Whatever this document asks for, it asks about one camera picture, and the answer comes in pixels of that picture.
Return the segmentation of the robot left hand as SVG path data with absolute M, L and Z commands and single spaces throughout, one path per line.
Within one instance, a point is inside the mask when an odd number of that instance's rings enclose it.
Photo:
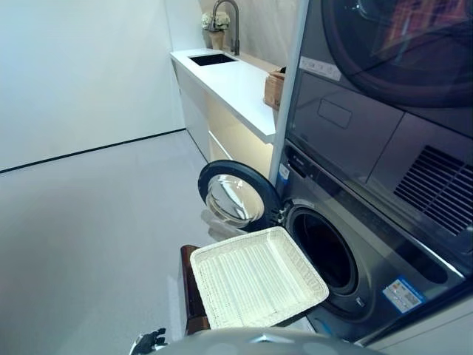
M 159 328 L 148 334 L 140 334 L 133 343 L 129 355 L 150 354 L 164 348 L 167 346 L 165 333 L 165 328 Z

